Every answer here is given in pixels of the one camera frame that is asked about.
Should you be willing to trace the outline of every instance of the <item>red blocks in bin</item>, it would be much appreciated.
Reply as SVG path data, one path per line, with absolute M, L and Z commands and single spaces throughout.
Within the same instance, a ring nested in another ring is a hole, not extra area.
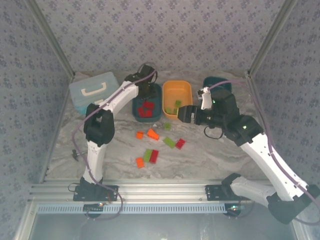
M 142 107 L 146 108 L 146 109 L 150 109 L 153 110 L 155 108 L 155 104 L 153 102 L 149 102 L 149 101 L 145 101 L 142 104 Z
M 158 154 L 159 154 L 159 151 L 157 151 L 157 150 L 152 150 L 149 163 L 156 164 Z
M 177 149 L 181 149 L 183 147 L 183 145 L 185 145 L 185 143 L 186 143 L 186 141 L 180 138 L 179 141 L 175 144 L 175 147 Z
M 138 107 L 138 114 L 139 114 L 140 118 L 144 118 L 145 117 L 145 110 L 144 110 L 144 108 L 142 106 Z
M 152 110 L 155 108 L 153 102 L 145 101 L 141 107 L 138 107 L 138 114 L 140 118 L 152 118 Z
M 147 110 L 145 111 L 145 115 L 146 118 L 151 118 L 152 117 L 152 110 Z

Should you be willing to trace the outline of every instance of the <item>storage box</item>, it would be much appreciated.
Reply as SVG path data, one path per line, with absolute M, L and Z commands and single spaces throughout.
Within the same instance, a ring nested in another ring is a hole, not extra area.
M 191 85 L 183 80 L 166 81 L 162 90 L 162 108 L 168 119 L 178 119 L 177 101 L 181 107 L 192 105 Z
M 222 78 L 222 77 L 215 77 L 215 76 L 208 76 L 203 80 L 203 85 L 202 87 L 211 87 L 217 83 L 223 82 L 223 81 L 228 81 L 228 79 Z M 221 89 L 226 89 L 228 91 L 232 91 L 232 85 L 231 83 L 224 83 L 219 86 L 216 86 L 215 88 L 210 90 L 210 93 L 212 94 L 213 92 Z
M 154 107 L 152 109 L 152 117 L 140 117 L 138 110 L 139 108 L 143 109 L 143 105 L 145 101 L 140 99 L 139 97 L 135 97 L 132 100 L 132 114 L 134 118 L 140 123 L 154 123 L 159 121 L 159 119 L 161 118 L 162 89 L 161 89 L 161 86 L 157 83 L 154 84 L 154 87 L 157 92 L 157 96 L 146 100 L 154 104 Z
M 99 104 L 119 88 L 112 72 L 93 76 L 69 85 L 73 105 L 80 114 L 85 115 L 89 104 Z

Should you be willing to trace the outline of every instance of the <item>patterned wall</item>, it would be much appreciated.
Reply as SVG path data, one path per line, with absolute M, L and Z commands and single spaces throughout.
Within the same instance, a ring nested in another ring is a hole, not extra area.
M 283 0 L 36 0 L 74 71 L 248 69 Z
M 2 0 L 0 21 L 0 239 L 10 240 L 69 80 L 23 0 Z
M 254 77 L 276 149 L 308 183 L 320 187 L 320 1 L 294 7 Z M 319 219 L 318 211 L 313 211 Z M 320 229 L 314 230 L 320 239 Z

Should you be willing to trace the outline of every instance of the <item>orange bin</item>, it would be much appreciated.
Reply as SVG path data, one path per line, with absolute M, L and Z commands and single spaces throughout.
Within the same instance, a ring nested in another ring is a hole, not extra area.
M 178 119 L 178 112 L 173 114 L 177 100 L 181 101 L 181 107 L 192 105 L 191 85 L 183 80 L 166 81 L 162 87 L 162 110 L 168 119 Z M 171 109 L 171 114 L 166 112 L 166 108 Z

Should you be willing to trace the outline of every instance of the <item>glass panel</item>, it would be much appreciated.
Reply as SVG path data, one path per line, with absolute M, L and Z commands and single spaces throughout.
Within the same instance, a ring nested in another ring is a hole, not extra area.
M 243 218 L 223 214 L 122 214 L 110 221 L 84 214 L 38 214 L 31 240 L 294 240 L 291 225 L 256 205 Z

